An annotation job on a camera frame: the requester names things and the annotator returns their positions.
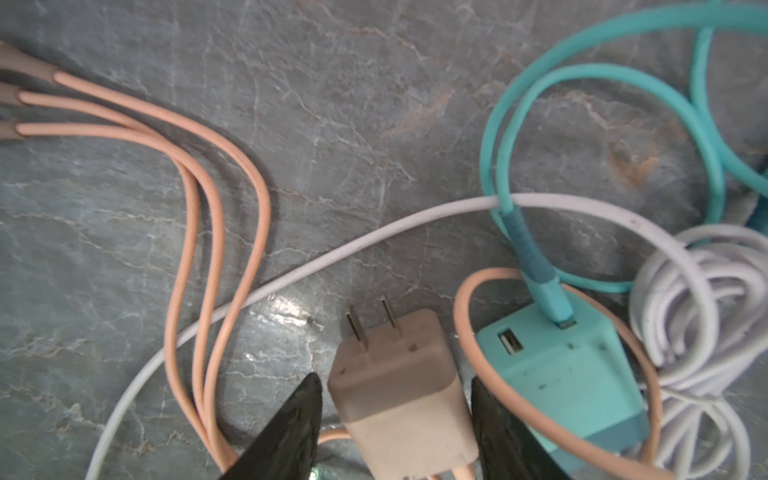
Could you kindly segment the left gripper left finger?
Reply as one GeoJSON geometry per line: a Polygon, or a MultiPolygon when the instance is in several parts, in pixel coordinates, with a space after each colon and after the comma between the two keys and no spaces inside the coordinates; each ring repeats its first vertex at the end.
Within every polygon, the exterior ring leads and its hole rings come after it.
{"type": "Polygon", "coordinates": [[[310,477],[322,425],[322,383],[308,374],[224,479],[299,479],[310,477]]]}

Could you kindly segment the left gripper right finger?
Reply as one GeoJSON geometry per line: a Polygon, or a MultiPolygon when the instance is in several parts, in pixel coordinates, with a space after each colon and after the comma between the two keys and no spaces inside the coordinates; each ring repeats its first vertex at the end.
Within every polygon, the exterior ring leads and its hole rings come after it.
{"type": "Polygon", "coordinates": [[[478,377],[471,382],[471,412],[484,479],[570,479],[528,427],[478,377]]]}

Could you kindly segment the pink charger plug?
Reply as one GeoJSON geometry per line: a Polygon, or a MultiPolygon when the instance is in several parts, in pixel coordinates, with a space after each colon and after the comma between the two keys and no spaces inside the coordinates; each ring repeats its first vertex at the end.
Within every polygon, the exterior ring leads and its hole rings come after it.
{"type": "Polygon", "coordinates": [[[437,314],[385,312],[386,322],[370,328],[346,313],[353,334],[327,385],[347,435],[376,479],[475,478],[479,448],[437,314]]]}

